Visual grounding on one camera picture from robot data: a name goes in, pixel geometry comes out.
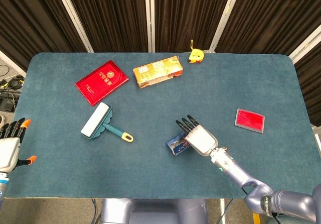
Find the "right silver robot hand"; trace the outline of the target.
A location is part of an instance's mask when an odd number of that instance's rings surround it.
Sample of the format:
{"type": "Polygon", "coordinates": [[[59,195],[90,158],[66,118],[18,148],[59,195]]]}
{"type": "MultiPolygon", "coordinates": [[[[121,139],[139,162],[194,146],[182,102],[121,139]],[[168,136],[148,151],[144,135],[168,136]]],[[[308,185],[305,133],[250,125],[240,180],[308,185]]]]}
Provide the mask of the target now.
{"type": "Polygon", "coordinates": [[[191,115],[187,115],[187,118],[176,120],[176,124],[186,133],[185,141],[201,156],[210,156],[211,152],[218,147],[218,140],[191,115]]]}

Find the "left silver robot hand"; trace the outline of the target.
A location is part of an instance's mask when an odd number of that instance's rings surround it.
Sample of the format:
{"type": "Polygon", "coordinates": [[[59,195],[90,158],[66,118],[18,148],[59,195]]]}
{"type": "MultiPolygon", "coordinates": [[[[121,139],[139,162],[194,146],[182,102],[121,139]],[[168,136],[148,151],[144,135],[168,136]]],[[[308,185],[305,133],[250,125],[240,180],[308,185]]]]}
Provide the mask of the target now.
{"type": "Polygon", "coordinates": [[[31,119],[22,118],[1,127],[1,173],[11,173],[16,167],[32,165],[37,156],[19,159],[20,147],[31,119]]]}

